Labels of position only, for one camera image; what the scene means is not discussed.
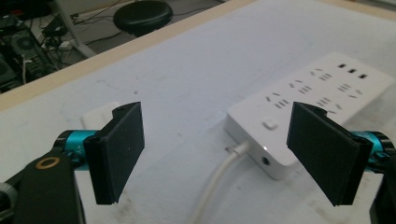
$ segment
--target stool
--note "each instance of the stool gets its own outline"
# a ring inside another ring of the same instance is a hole
[[[139,37],[164,27],[172,17],[172,8],[165,2],[139,1],[117,10],[113,21],[120,30]]]

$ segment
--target white table surface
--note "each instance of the white table surface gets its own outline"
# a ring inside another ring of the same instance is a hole
[[[235,145],[223,130],[227,108],[333,51],[396,76],[395,28],[314,1],[257,1],[0,112],[0,179],[50,150],[62,131],[82,129],[85,112],[141,101],[147,144],[120,203],[96,205],[89,174],[77,173],[87,221],[186,223],[224,148]],[[346,127],[396,139],[395,93]],[[203,223],[369,223],[381,178],[365,174],[354,205],[333,208],[304,168],[275,181],[245,157]]]

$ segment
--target white cable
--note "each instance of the white cable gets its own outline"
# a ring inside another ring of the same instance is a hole
[[[192,215],[192,218],[189,224],[199,224],[201,222],[202,214],[205,211],[205,208],[211,198],[212,194],[215,192],[216,186],[219,184],[220,178],[223,176],[224,172],[227,168],[238,158],[245,155],[250,149],[250,145],[248,142],[244,142],[238,147],[231,149],[230,156],[223,162],[223,164],[216,170],[215,174],[213,175],[212,179],[207,186],[201,201],[198,203],[197,208]]]
[[[22,54],[22,81],[23,81],[23,85],[26,84],[26,61],[24,60],[23,54]]]

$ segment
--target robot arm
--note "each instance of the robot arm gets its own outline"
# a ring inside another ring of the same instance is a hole
[[[288,147],[330,202],[352,204],[364,171],[384,174],[370,215],[396,223],[396,150],[379,132],[349,132],[319,107],[294,103]]]
[[[0,190],[0,223],[85,223],[74,170],[90,170],[96,203],[120,198],[144,148],[140,103],[113,110],[100,131],[66,131]]]

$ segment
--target power outlet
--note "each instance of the power outlet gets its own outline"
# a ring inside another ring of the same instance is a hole
[[[249,154],[272,178],[290,173],[297,158],[286,145],[293,102],[317,105],[345,123],[381,95],[394,79],[339,53],[331,53],[230,108],[226,131],[248,140]]]

